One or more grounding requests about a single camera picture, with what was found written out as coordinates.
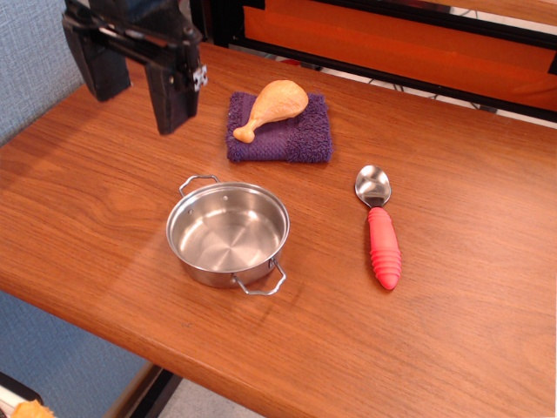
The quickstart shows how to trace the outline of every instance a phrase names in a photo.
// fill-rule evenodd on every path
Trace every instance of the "orange object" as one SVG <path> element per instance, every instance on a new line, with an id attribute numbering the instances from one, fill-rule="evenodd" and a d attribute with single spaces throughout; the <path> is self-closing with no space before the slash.
<path id="1" fill-rule="evenodd" d="M 244 7 L 246 37 L 398 76 L 557 111 L 555 51 L 298 0 Z"/>
<path id="2" fill-rule="evenodd" d="M 17 405 L 11 418 L 55 418 L 55 416 L 50 409 L 34 400 Z"/>
<path id="3" fill-rule="evenodd" d="M 247 124 L 234 130 L 234 138 L 251 143 L 255 130 L 269 122 L 278 122 L 298 116 L 309 103 L 309 98 L 299 85 L 290 80 L 270 82 L 259 93 Z"/>

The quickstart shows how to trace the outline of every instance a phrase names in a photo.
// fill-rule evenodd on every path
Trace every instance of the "stainless steel pot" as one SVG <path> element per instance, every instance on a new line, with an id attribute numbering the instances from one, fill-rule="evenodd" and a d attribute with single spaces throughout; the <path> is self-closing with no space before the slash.
<path id="1" fill-rule="evenodd" d="M 185 195 L 194 179 L 217 183 Z M 282 202 L 258 185 L 221 183 L 212 175 L 191 176 L 179 191 L 183 198 L 168 218 L 166 238 L 188 274 L 212 287 L 240 286 L 247 294 L 275 294 L 286 280 L 279 258 L 290 230 Z M 271 291 L 246 288 L 274 267 L 281 278 Z"/>

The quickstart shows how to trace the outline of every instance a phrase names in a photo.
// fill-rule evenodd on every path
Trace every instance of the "gray carpet floor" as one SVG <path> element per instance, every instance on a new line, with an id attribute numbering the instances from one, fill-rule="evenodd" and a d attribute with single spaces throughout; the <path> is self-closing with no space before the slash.
<path id="1" fill-rule="evenodd" d="M 182 380 L 159 418 L 263 418 L 191 381 Z"/>

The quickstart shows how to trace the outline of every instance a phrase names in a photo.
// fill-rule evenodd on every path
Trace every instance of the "pot rim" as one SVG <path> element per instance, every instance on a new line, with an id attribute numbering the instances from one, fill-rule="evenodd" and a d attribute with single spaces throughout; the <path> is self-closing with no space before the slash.
<path id="1" fill-rule="evenodd" d="M 215 193 L 217 191 L 222 191 L 222 190 L 237 190 L 237 189 L 244 189 L 247 191 L 252 191 L 252 192 L 256 192 L 258 194 L 262 194 L 265 195 L 267 198 L 270 198 L 272 200 L 272 202 L 277 206 L 278 210 L 280 211 L 280 213 L 283 215 L 284 220 L 285 220 L 285 230 L 282 233 L 282 236 L 280 238 L 280 242 L 277 245 L 277 248 L 275 249 L 275 251 L 273 251 L 272 253 L 269 253 L 269 255 L 267 257 L 265 257 L 264 260 L 262 260 L 261 262 L 259 262 L 258 264 L 252 265 L 252 266 L 246 266 L 245 268 L 239 269 L 239 270 L 211 270 L 208 268 L 204 268 L 201 266 L 197 266 L 195 264 L 192 264 L 190 261 L 187 261 L 184 259 L 184 257 L 182 256 L 182 254 L 180 253 L 180 251 L 178 251 L 178 249 L 176 248 L 176 246 L 174 245 L 174 243 L 171 240 L 171 232 L 173 231 L 173 226 L 174 226 L 174 220 L 178 218 L 178 215 L 183 212 L 183 211 L 187 211 L 187 207 L 190 206 L 191 204 L 193 204 L 195 201 L 202 199 L 204 196 L 209 196 L 212 193 Z M 235 273 L 242 273 L 242 272 L 246 272 L 248 270 L 252 270 L 253 268 L 257 268 L 258 266 L 262 266 L 265 263 L 269 263 L 270 260 L 274 259 L 274 258 L 278 258 L 280 252 L 282 251 L 286 239 L 288 238 L 289 232 L 290 232 L 290 216 L 288 214 L 288 211 L 286 210 L 286 206 L 284 205 L 284 203 L 282 203 L 282 201 L 272 192 L 270 192 L 269 190 L 265 189 L 264 187 L 261 187 L 260 185 L 254 185 L 251 183 L 245 183 L 245 182 L 238 182 L 238 181 L 228 181 L 228 182 L 218 182 L 215 183 L 214 185 L 205 185 L 202 187 L 199 187 L 198 189 L 195 189 L 191 192 L 189 192 L 188 194 L 184 195 L 183 194 L 183 198 L 181 200 L 179 200 L 179 202 L 172 208 L 168 219 L 166 221 L 166 238 L 168 240 L 168 243 L 171 247 L 171 250 L 178 256 L 178 258 L 183 261 L 186 265 L 193 267 L 201 272 L 206 272 L 206 273 L 217 273 L 217 274 L 235 274 Z"/>

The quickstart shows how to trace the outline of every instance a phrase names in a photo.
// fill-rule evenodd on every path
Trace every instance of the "orange panel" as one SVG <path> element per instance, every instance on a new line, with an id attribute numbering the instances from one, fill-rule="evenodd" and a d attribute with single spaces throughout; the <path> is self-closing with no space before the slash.
<path id="1" fill-rule="evenodd" d="M 555 51 L 310 0 L 244 12 L 250 39 L 557 111 Z"/>

